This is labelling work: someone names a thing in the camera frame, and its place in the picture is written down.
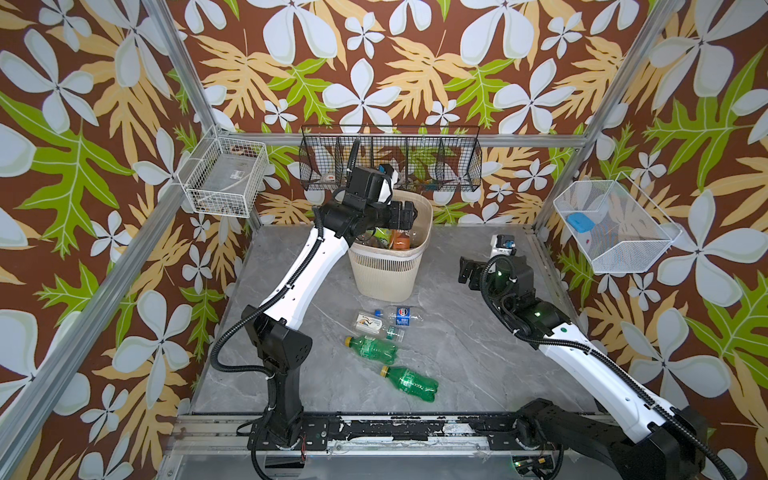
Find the brown tea bottle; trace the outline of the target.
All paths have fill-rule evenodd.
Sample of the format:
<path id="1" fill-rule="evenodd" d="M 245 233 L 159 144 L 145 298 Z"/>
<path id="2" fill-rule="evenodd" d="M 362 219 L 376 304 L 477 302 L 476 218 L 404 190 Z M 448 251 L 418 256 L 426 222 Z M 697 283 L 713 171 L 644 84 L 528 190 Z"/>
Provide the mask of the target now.
<path id="1" fill-rule="evenodd" d="M 389 248 L 395 251 L 411 249 L 411 237 L 407 231 L 393 231 Z"/>

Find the pepsi bottle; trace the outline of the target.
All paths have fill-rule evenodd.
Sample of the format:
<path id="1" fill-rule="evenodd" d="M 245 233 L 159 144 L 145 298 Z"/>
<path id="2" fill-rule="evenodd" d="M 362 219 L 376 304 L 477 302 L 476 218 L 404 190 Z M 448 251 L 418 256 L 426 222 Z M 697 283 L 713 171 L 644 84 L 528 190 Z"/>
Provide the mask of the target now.
<path id="1" fill-rule="evenodd" d="M 425 319 L 425 314 L 420 308 L 403 305 L 378 308 L 374 311 L 374 315 L 400 327 L 413 326 Z"/>

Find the white label small bottle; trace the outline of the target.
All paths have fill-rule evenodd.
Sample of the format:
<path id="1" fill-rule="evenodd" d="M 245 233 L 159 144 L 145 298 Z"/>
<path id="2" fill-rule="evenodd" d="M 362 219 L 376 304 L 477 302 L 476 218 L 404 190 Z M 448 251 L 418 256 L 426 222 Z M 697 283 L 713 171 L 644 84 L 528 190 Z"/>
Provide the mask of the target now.
<path id="1" fill-rule="evenodd" d="M 357 333 L 391 342 L 402 342 L 405 336 L 404 330 L 385 319 L 380 310 L 374 314 L 359 312 L 353 327 Z"/>

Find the green soda bottle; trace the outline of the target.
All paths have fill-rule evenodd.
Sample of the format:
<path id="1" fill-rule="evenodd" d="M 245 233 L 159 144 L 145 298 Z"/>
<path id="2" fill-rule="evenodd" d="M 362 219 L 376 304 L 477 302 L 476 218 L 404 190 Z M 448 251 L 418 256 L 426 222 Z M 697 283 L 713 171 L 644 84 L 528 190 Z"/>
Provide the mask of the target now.
<path id="1" fill-rule="evenodd" d="M 405 394 L 432 403 L 439 388 L 439 383 L 418 372 L 400 366 L 383 366 L 380 375 Z"/>
<path id="2" fill-rule="evenodd" d="M 345 338 L 344 345 L 352 349 L 361 358 L 384 365 L 393 365 L 397 360 L 398 347 L 386 340 L 368 336 L 349 336 Z"/>

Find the lime green label bottle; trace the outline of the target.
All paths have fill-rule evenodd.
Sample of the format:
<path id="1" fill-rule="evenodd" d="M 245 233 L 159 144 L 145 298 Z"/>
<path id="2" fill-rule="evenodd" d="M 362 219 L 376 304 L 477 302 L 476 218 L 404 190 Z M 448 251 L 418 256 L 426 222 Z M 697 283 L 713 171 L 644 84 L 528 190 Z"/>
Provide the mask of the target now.
<path id="1" fill-rule="evenodd" d="M 375 228 L 373 236 L 381 242 L 390 243 L 392 239 L 392 231 L 385 228 Z"/>

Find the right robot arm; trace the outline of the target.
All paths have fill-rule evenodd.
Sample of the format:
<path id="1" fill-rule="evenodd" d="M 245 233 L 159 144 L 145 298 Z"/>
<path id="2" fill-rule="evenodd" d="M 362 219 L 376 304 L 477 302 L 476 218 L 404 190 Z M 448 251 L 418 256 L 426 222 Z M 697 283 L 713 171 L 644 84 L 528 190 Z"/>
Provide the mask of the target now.
<path id="1" fill-rule="evenodd" d="M 705 419 L 651 392 L 597 349 L 562 310 L 538 298 L 524 258 L 461 258 L 458 281 L 480 292 L 510 333 L 565 369 L 614 421 L 600 423 L 536 399 L 518 412 L 520 445 L 551 442 L 600 461 L 623 479 L 693 479 L 707 463 L 722 478 L 733 478 L 707 444 Z"/>

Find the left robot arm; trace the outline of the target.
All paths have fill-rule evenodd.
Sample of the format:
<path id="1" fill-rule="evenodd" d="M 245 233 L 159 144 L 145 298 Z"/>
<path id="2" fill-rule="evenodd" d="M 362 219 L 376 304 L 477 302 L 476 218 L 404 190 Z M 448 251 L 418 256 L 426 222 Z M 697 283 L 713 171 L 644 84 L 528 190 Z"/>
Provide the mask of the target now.
<path id="1" fill-rule="evenodd" d="M 300 326 L 319 287 L 357 237 L 377 228 L 409 230 L 418 217 L 411 201 L 393 199 L 397 183 L 398 172 L 390 165 L 352 168 L 347 183 L 337 189 L 343 197 L 313 209 L 314 226 L 307 242 L 271 296 L 244 310 L 241 320 L 212 347 L 213 369 L 266 376 L 268 402 L 258 428 L 280 447 L 294 446 L 301 434 L 300 369 L 313 340 L 300 332 Z M 227 365 L 220 360 L 223 347 L 241 329 L 247 330 L 259 365 Z"/>

